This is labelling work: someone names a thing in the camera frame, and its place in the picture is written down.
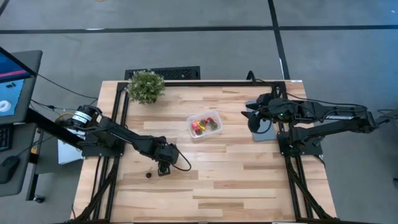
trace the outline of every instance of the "concrete floor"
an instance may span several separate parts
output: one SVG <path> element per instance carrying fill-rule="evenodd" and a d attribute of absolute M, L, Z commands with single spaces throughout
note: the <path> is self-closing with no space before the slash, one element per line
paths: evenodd
<path fill-rule="evenodd" d="M 275 0 L 275 8 L 280 26 L 398 24 L 393 0 Z M 271 24 L 267 1 L 260 0 L 10 0 L 0 17 L 1 30 Z M 281 34 L 290 77 L 304 81 L 309 98 L 359 103 L 371 111 L 397 107 L 397 30 Z M 198 65 L 202 79 L 244 78 L 248 70 L 263 79 L 282 78 L 273 31 L 17 34 L 0 35 L 0 45 L 10 52 L 43 50 L 41 75 L 91 96 L 98 95 L 103 80 L 121 80 L 125 69 L 134 68 Z M 40 78 L 33 99 L 65 108 L 90 102 Z M 396 132 L 393 122 L 371 134 L 336 134 L 323 141 L 341 219 L 398 220 L 398 190 L 392 182 L 398 176 Z M 47 198 L 44 204 L 24 201 L 26 185 L 20 195 L 0 198 L 0 223 L 67 220 L 81 162 L 70 167 L 40 176 L 37 193 Z"/>

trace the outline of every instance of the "potted plant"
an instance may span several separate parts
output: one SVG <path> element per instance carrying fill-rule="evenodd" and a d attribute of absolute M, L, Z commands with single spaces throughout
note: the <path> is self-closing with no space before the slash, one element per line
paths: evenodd
<path fill-rule="evenodd" d="M 164 95 L 164 79 L 152 71 L 134 72 L 127 85 L 127 92 L 131 101 L 140 104 L 155 103 L 157 98 Z"/>

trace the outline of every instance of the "wooden tabletop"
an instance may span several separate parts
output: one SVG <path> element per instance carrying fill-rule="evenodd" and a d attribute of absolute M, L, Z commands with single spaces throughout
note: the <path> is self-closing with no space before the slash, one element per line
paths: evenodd
<path fill-rule="evenodd" d="M 111 116 L 118 82 L 103 82 L 98 107 Z M 286 81 L 287 91 L 305 97 L 302 82 Z M 191 162 L 192 170 L 157 176 L 157 163 L 126 146 L 121 158 L 112 222 L 270 222 L 294 221 L 292 199 L 284 158 L 277 141 L 254 142 L 241 115 L 245 102 L 262 93 L 265 86 L 167 87 L 153 105 L 130 103 L 126 124 L 138 134 L 165 136 Z M 119 105 L 118 121 L 121 116 Z M 223 122 L 219 134 L 194 141 L 186 119 L 217 110 Z M 309 191 L 327 213 L 335 216 L 323 164 L 302 156 Z M 97 158 L 84 161 L 74 209 L 80 214 L 91 198 Z M 179 157 L 177 165 L 186 168 Z M 145 174 L 154 175 L 147 179 Z M 302 195 L 298 191 L 302 216 Z M 101 204 L 104 217 L 105 195 Z"/>

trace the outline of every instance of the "clear plastic container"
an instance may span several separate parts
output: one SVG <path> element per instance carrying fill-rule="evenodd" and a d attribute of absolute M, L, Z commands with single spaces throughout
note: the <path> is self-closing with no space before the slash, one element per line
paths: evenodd
<path fill-rule="evenodd" d="M 189 133 L 193 138 L 202 138 L 209 134 L 218 133 L 223 129 L 220 115 L 215 110 L 206 111 L 189 117 L 187 119 L 187 125 Z"/>

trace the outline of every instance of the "computer mouse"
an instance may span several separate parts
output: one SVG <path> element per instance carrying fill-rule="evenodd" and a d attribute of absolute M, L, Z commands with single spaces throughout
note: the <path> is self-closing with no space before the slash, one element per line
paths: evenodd
<path fill-rule="evenodd" d="M 19 158 L 10 156 L 0 164 L 0 184 L 8 183 L 17 170 Z"/>

